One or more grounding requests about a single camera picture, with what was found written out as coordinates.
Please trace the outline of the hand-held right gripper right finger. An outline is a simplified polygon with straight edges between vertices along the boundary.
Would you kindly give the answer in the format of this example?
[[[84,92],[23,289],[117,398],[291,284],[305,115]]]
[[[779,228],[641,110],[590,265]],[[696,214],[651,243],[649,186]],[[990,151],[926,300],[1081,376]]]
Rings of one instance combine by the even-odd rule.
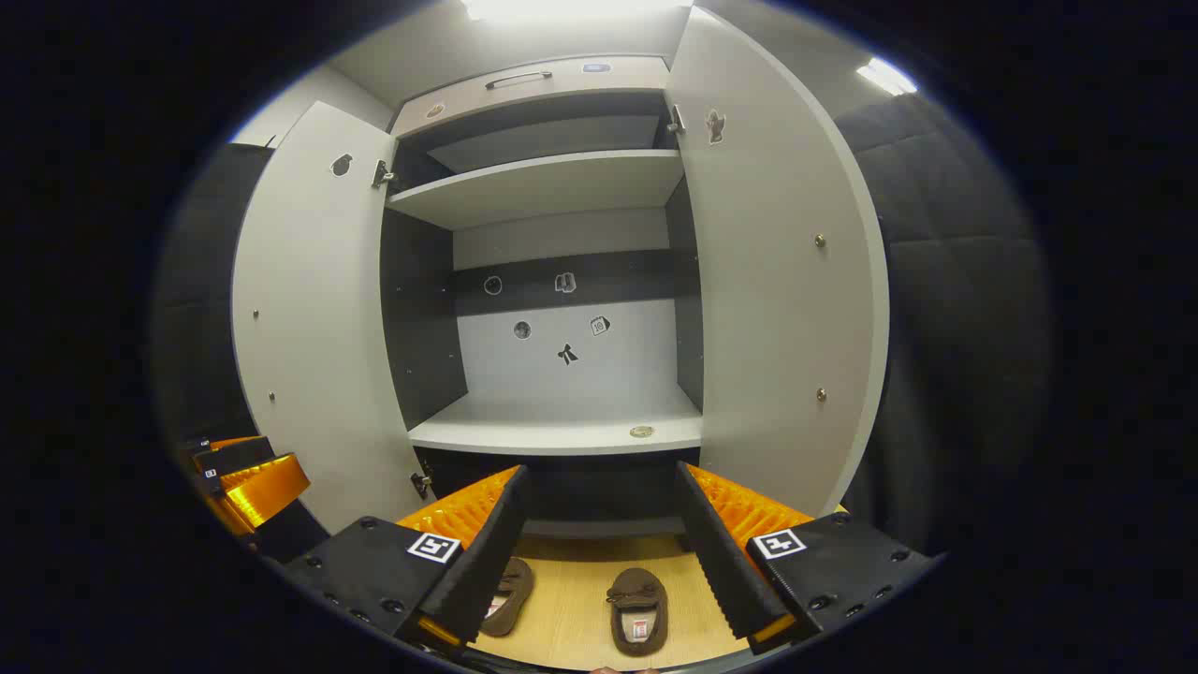
[[[676,509],[724,618],[754,652],[861,623],[937,567],[848,512],[816,518],[684,462]]]

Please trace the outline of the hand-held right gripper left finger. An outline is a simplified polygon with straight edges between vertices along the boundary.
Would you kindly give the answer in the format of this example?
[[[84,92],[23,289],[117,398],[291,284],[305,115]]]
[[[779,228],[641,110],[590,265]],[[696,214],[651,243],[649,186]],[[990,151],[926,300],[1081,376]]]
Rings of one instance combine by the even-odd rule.
[[[395,639],[456,649],[482,630],[528,514],[527,466],[401,523],[364,516],[284,564],[317,605]]]

